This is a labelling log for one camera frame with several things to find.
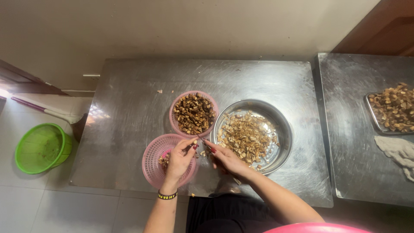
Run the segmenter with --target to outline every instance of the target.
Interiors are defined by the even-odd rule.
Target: white tiled floor
[[[19,94],[62,114],[82,115],[92,98]],[[156,194],[69,186],[78,143],[60,166],[39,175],[22,173],[14,150],[30,128],[55,123],[72,135],[69,124],[16,103],[10,98],[0,115],[0,231],[37,232],[142,232]],[[179,197],[174,232],[185,232],[188,197]]]

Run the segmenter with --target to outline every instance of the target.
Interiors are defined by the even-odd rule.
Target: beige wall
[[[94,90],[105,58],[311,61],[379,0],[0,0],[0,59]]]

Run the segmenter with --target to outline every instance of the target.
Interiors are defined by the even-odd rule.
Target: green plastic basket
[[[72,150],[72,140],[60,126],[45,123],[31,128],[14,153],[17,167],[27,174],[39,174],[63,163]]]

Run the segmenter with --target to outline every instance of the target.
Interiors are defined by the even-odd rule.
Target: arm
[[[165,181],[159,190],[161,194],[171,195],[177,192],[180,177],[187,170],[198,145],[192,146],[188,152],[185,151],[185,148],[191,145],[195,139],[182,140],[171,150]],[[144,233],[172,233],[174,231],[176,209],[177,197],[170,200],[157,198],[145,225]]]
[[[259,172],[249,168],[230,149],[223,148],[209,141],[206,143],[215,149],[212,150],[214,157],[219,159],[228,171],[245,180],[273,211],[282,216],[286,224],[325,222],[300,197]]]

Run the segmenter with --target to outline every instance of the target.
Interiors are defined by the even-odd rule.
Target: broom handle
[[[65,115],[63,115],[61,113],[55,112],[53,110],[50,110],[50,109],[41,107],[39,105],[36,105],[36,104],[30,103],[30,102],[27,102],[26,100],[22,100],[22,99],[19,99],[19,98],[16,98],[16,97],[12,97],[11,99],[14,100],[14,101],[16,101],[16,102],[18,102],[18,103],[20,103],[20,104],[23,104],[23,105],[26,105],[26,106],[31,107],[33,109],[36,109],[36,110],[38,110],[40,112],[44,112],[44,113],[50,114],[52,116],[61,118],[63,120],[68,121],[71,124],[73,123],[73,120],[71,119],[71,117],[65,116]]]
[[[30,103],[30,102],[27,102],[26,100],[22,100],[22,99],[19,99],[19,98],[16,98],[16,97],[12,97],[11,99],[12,99],[12,100],[15,100],[15,101],[16,101],[16,102],[18,102],[18,103],[21,103],[21,104],[23,104],[23,105],[26,105],[26,106],[28,106],[28,107],[31,107],[31,108],[33,108],[33,109],[36,109],[36,110],[38,110],[38,111],[45,112],[45,109],[46,109],[46,108],[41,107],[41,106],[36,105],[36,104],[32,104],[32,103]]]

